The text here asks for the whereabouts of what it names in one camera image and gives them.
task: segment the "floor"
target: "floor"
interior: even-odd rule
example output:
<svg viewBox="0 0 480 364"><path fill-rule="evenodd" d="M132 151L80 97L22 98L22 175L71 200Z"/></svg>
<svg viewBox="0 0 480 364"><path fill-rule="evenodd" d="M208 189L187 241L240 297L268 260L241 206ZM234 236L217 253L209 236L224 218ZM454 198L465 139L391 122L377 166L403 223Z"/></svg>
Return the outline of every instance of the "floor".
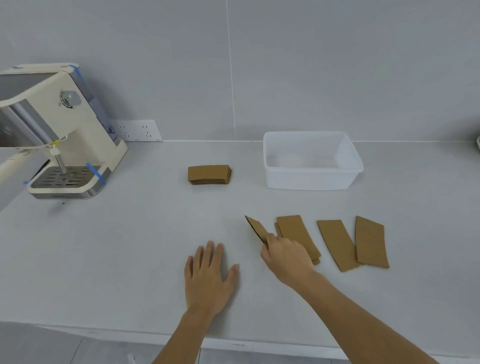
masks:
<svg viewBox="0 0 480 364"><path fill-rule="evenodd" d="M150 364L161 345L100 341L30 325L0 323L4 364ZM348 364L347 361L203 349L198 364Z"/></svg>

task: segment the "right hand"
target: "right hand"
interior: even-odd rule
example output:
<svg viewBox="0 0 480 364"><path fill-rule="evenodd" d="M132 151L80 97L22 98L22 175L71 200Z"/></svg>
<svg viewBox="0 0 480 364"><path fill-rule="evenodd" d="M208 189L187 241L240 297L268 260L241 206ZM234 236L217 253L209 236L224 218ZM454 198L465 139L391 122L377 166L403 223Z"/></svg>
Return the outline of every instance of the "right hand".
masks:
<svg viewBox="0 0 480 364"><path fill-rule="evenodd" d="M260 255L278 280L294 290L316 272L305 248L298 242L267 235L268 247L263 245Z"/></svg>

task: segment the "forearm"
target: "forearm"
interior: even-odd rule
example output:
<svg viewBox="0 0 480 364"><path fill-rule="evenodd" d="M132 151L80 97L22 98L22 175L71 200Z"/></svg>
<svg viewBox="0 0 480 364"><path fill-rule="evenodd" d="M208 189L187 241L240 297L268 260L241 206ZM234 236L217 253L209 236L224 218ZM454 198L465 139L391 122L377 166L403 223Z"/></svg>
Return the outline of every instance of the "forearm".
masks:
<svg viewBox="0 0 480 364"><path fill-rule="evenodd" d="M352 364L436 363L417 346L312 273L295 290L310 304Z"/></svg>
<svg viewBox="0 0 480 364"><path fill-rule="evenodd" d="M211 321L212 315L208 312L187 310L152 364L194 364Z"/></svg>

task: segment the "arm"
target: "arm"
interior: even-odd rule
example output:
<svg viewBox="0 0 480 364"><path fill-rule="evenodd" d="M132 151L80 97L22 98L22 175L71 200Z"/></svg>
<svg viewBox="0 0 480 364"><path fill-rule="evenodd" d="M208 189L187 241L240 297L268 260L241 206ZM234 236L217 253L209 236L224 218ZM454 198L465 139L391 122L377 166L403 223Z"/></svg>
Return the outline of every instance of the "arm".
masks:
<svg viewBox="0 0 480 364"><path fill-rule="evenodd" d="M352 364L437 363L317 273L299 243L273 234L267 240L261 253L267 266L308 302Z"/></svg>
<svg viewBox="0 0 480 364"><path fill-rule="evenodd" d="M212 319L225 307L235 288L238 264L230 268L225 282L220 276L223 244L215 250L209 241L203 252L204 247L199 246L195 257L188 257L185 264L187 311L152 364L193 364Z"/></svg>

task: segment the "left hand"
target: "left hand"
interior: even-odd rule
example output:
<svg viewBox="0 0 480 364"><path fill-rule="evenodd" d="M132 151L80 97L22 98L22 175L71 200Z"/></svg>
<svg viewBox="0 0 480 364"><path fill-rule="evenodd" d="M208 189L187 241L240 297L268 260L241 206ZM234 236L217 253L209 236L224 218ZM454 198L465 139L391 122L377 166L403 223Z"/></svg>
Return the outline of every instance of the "left hand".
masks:
<svg viewBox="0 0 480 364"><path fill-rule="evenodd" d="M223 244L215 249L213 241L199 246L195 257L188 257L185 264L185 300L187 310L199 309L210 318L220 313L228 302L237 284L239 265L230 268L225 282L220 275Z"/></svg>

